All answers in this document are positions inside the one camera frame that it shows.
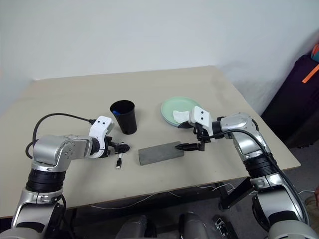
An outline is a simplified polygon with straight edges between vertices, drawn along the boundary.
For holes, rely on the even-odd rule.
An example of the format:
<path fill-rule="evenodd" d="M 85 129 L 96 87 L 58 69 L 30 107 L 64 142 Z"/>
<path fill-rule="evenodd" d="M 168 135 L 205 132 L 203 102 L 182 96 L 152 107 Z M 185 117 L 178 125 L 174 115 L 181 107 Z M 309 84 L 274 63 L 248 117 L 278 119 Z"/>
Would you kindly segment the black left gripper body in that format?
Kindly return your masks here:
<path fill-rule="evenodd" d="M 111 136 L 105 135 L 103 138 L 98 139 L 99 142 L 99 157 L 108 157 L 110 155 L 109 147 L 112 147 L 114 151 L 118 152 L 119 144 L 113 141 Z"/>

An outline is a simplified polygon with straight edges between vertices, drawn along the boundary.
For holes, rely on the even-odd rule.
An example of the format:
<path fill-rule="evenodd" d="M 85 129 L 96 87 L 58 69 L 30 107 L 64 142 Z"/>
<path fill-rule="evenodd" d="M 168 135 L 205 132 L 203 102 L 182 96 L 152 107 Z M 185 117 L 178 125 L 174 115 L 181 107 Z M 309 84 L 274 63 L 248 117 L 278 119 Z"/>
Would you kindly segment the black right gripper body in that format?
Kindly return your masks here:
<path fill-rule="evenodd" d="M 205 151 L 205 145 L 207 143 L 211 143 L 211 139 L 207 130 L 205 130 L 201 124 L 195 124 L 193 132 L 196 135 L 197 140 L 199 141 L 198 150 Z"/>

